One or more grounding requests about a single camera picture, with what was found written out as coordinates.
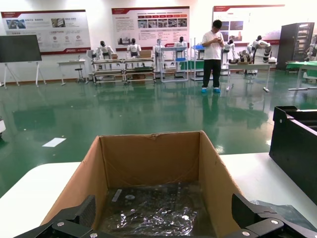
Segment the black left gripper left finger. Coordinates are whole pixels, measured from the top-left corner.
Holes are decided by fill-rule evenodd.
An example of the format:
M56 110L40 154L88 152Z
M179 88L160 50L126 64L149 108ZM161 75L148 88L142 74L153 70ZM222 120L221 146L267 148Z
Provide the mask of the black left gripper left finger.
M89 195L78 206L60 210L50 221L18 235L19 238L82 238L92 231L96 199Z

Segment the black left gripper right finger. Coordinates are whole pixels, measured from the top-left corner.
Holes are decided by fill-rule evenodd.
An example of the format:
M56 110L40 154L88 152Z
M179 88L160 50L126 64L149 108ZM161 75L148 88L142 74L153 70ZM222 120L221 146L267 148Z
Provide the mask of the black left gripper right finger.
M315 238L317 229L291 205L248 201L239 193L217 202L221 238Z

